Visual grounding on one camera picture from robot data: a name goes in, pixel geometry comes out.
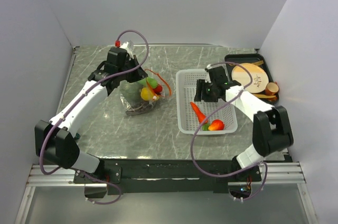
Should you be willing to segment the orange carrot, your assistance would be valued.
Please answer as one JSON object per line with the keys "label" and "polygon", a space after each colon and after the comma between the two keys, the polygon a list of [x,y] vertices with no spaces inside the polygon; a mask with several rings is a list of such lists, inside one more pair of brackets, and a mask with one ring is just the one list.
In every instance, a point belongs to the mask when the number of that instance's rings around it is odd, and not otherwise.
{"label": "orange carrot", "polygon": [[196,114],[198,121],[200,124],[204,125],[208,122],[208,120],[206,119],[206,115],[200,111],[199,107],[194,103],[194,102],[190,102],[190,105],[194,111],[194,113]]}

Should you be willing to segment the green netted melon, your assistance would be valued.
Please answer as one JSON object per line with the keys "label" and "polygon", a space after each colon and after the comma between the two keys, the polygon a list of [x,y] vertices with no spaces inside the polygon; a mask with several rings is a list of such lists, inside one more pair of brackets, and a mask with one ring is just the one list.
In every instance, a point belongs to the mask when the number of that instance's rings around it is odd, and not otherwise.
{"label": "green netted melon", "polygon": [[138,82],[129,83],[127,81],[122,82],[120,86],[120,99],[124,105],[138,105],[143,102],[140,96],[143,85]]}

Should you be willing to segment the green bitter gourd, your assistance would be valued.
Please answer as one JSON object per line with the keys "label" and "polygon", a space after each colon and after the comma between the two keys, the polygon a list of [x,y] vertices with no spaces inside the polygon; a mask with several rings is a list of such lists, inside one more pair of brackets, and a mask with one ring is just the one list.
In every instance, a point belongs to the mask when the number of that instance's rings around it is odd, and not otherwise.
{"label": "green bitter gourd", "polygon": [[157,80],[155,80],[152,77],[146,77],[146,78],[138,81],[138,83],[143,85],[144,87],[150,86],[152,89],[154,89],[158,86]]}

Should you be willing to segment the red orange mango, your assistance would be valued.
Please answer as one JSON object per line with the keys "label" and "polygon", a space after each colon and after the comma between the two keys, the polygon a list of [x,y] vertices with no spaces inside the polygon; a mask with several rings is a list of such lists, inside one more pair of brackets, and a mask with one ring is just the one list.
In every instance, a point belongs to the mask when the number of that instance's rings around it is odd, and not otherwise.
{"label": "red orange mango", "polygon": [[153,88],[153,90],[157,95],[160,95],[163,91],[163,87],[162,85],[158,84],[156,88]]}

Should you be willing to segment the clear zip top bag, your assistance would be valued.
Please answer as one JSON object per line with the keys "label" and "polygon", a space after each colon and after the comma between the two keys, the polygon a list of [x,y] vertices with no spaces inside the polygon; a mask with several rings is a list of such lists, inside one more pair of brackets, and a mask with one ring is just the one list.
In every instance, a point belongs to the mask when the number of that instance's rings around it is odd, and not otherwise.
{"label": "clear zip top bag", "polygon": [[120,85],[120,100],[127,116],[150,112],[161,99],[172,95],[168,82],[157,72],[145,69],[147,77],[137,82]]}

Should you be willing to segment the yellow bell pepper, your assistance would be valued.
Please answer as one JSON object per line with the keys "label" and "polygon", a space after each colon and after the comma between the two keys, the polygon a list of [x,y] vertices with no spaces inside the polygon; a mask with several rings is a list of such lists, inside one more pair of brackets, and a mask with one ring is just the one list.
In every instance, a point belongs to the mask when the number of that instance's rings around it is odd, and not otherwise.
{"label": "yellow bell pepper", "polygon": [[159,96],[157,94],[155,94],[152,90],[150,90],[149,88],[142,88],[142,90],[140,91],[140,97],[142,100],[144,101],[157,101],[159,100]]}

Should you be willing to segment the dark purple grape bunch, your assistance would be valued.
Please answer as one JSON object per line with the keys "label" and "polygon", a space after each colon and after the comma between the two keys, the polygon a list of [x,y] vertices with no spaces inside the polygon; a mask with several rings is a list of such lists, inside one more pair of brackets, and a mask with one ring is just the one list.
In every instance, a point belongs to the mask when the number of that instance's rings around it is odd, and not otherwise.
{"label": "dark purple grape bunch", "polygon": [[138,105],[130,106],[125,111],[125,113],[127,116],[142,115],[142,114],[150,112],[154,108],[155,108],[155,105],[153,103],[143,102],[143,103],[139,103]]}

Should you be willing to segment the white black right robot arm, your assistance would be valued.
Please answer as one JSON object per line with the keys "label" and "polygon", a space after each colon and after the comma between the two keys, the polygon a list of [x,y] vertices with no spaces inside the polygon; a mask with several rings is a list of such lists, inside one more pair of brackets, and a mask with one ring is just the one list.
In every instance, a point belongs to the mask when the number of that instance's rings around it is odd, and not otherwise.
{"label": "white black right robot arm", "polygon": [[249,169],[262,162],[265,157],[293,145],[294,138],[287,110],[260,100],[239,82],[229,80],[220,63],[208,65],[205,71],[206,79],[196,83],[194,100],[223,100],[224,105],[213,111],[213,114],[233,105],[253,122],[252,143],[234,158],[235,165],[231,168],[232,177],[243,181],[249,175]]}

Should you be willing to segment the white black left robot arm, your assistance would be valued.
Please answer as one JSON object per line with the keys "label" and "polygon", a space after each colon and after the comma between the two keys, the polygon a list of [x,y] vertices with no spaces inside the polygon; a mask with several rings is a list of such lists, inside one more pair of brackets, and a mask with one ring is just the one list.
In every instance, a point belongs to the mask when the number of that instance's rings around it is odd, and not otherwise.
{"label": "white black left robot arm", "polygon": [[92,182],[105,176],[105,164],[100,158],[79,149],[75,140],[82,123],[92,110],[104,101],[122,81],[140,81],[147,73],[140,67],[128,42],[112,47],[107,58],[90,74],[83,89],[57,115],[39,121],[34,128],[35,150],[39,162],[47,160],[64,169],[86,172]]}

